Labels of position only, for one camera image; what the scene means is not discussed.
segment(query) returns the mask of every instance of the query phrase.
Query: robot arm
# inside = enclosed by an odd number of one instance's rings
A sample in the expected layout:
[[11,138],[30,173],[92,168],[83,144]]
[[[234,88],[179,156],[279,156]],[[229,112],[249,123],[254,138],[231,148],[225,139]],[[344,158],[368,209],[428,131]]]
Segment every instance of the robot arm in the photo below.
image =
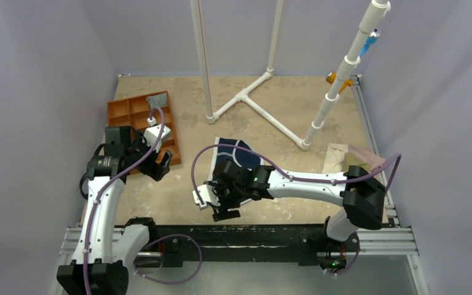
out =
[[[160,142],[156,143],[162,127],[160,124],[156,125],[154,119],[148,119],[148,123],[151,127],[145,129],[143,135],[131,126],[106,127],[105,143],[97,149],[87,164],[85,177],[88,178],[87,199],[89,202],[87,202],[84,224],[88,224],[93,205],[96,203],[96,196],[104,185],[112,177],[142,158],[152,145],[156,144],[154,151],[137,166],[137,169],[156,181],[161,180],[169,172],[169,163],[173,154],[167,151],[160,163],[157,163],[157,158],[162,142],[169,139],[171,130],[165,127]],[[135,132],[134,140],[132,140],[132,132]],[[101,148],[104,149],[104,154],[98,155]],[[129,224],[115,247],[112,245],[117,207],[126,180],[127,176],[115,180],[103,193],[102,199],[96,204],[95,217],[91,225],[87,263],[90,267],[89,277],[93,282],[93,289],[100,294],[125,294],[128,274],[133,272],[136,254],[149,241],[149,229],[145,224]],[[84,286],[79,279],[83,276],[86,234],[87,227],[84,226],[70,265],[59,266],[57,272],[57,280],[68,294],[84,293]]]
[[[353,179],[368,174],[357,166],[351,166],[348,172],[333,174],[286,173],[328,181]],[[299,197],[343,207],[328,220],[326,235],[333,240],[342,242],[358,228],[380,229],[382,226],[385,187],[374,178],[353,184],[295,181],[283,176],[272,166],[248,170],[227,160],[215,167],[213,180],[201,185],[199,191],[204,202],[193,191],[194,202],[200,209],[211,206],[215,221],[240,217],[236,209],[252,200]]]

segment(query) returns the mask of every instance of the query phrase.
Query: gray sponge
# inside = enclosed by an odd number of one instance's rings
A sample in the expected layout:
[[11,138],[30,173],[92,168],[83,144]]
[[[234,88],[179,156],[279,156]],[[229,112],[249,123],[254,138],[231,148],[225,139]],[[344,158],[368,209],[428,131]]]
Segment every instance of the gray sponge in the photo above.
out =
[[148,96],[147,102],[151,108],[163,108],[164,106],[167,106],[167,93]]

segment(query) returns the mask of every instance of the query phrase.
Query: orange tray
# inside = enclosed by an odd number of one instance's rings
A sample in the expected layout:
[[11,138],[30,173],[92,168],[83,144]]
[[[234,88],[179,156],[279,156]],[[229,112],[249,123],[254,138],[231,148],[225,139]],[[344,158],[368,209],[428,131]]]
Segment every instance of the orange tray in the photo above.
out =
[[[126,98],[123,100],[115,100],[108,102],[108,126],[126,126],[131,125],[138,131],[144,133],[148,128],[149,112],[151,111],[147,101],[148,96],[167,94],[167,106],[162,108],[165,116],[165,125],[172,131],[171,137],[162,143],[161,153],[157,159],[158,162],[162,160],[165,151],[171,151],[173,157],[170,165],[180,164],[180,149],[178,148],[178,137],[176,136],[175,118],[173,117],[173,108],[171,106],[171,97],[167,91],[144,94],[136,97]],[[161,122],[160,113],[155,113],[156,121]],[[138,170],[133,170],[131,174],[139,173]]]

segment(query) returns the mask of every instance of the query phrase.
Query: white wall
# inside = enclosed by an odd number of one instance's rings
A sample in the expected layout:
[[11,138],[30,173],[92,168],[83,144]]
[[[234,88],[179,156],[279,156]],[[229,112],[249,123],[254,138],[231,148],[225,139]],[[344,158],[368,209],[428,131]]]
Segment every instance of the white wall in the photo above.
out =
[[0,294],[48,294],[115,70],[77,0],[0,0]]
[[472,294],[472,1],[405,1],[361,86],[432,294]]
[[[400,1],[394,1],[396,11]],[[118,72],[198,74],[189,0],[82,0]],[[327,74],[348,52],[369,0],[285,1],[277,74]],[[203,0],[209,70],[262,74],[267,66],[276,0]],[[393,14],[382,20],[385,28]],[[357,69],[360,73],[371,52]]]

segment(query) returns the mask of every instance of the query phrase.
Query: white pvc pipe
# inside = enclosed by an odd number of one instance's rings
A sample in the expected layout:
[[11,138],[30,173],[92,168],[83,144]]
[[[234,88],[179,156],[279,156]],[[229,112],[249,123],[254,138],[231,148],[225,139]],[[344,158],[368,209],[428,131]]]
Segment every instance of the white pvc pipe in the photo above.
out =
[[330,86],[328,93],[321,102],[320,110],[316,115],[316,118],[310,124],[307,136],[303,139],[301,147],[308,149],[314,136],[317,134],[316,130],[319,130],[319,126],[323,126],[324,119],[334,103],[339,97],[339,90],[343,83],[350,77],[353,69],[356,68],[360,62],[359,53],[366,42],[366,39],[372,33],[381,20],[386,15],[387,10],[390,9],[390,3],[388,0],[372,0],[366,12],[364,13],[363,19],[359,24],[359,32],[355,36],[352,46],[348,51],[348,54],[344,57],[343,61],[339,65],[336,72],[336,80]]
[[261,77],[257,78],[251,85],[245,88],[246,94],[249,94],[252,90],[258,87],[261,83],[265,82],[268,78],[272,77],[271,74],[265,72],[265,74],[261,75]]
[[194,26],[194,36],[196,37],[196,52],[198,63],[202,73],[203,95],[205,96],[205,108],[207,111],[207,122],[214,123],[213,107],[211,105],[211,90],[209,88],[209,74],[207,70],[207,53],[205,52],[205,40],[202,25],[202,11],[200,0],[191,0],[192,24]]
[[224,112],[226,112],[228,109],[230,109],[231,106],[235,105],[238,102],[238,99],[236,97],[231,98],[226,104],[224,104],[221,108],[219,108],[215,113],[214,117],[216,119],[219,118]]
[[285,125],[281,124],[273,115],[269,114],[265,111],[262,107],[260,107],[257,103],[251,100],[250,97],[246,96],[243,101],[247,103],[251,108],[253,108],[258,114],[260,114],[263,118],[269,121],[274,127],[278,128],[281,132],[283,132],[288,138],[294,141],[298,146],[301,146],[301,138],[299,138],[294,132],[290,131]]
[[281,15],[283,13],[284,0],[278,0],[276,2],[276,15],[274,16],[274,27],[272,28],[272,40],[270,42],[269,52],[269,64],[267,65],[267,71],[272,72],[274,70],[274,57],[276,56],[276,48],[278,47],[278,36],[280,34],[280,23]]

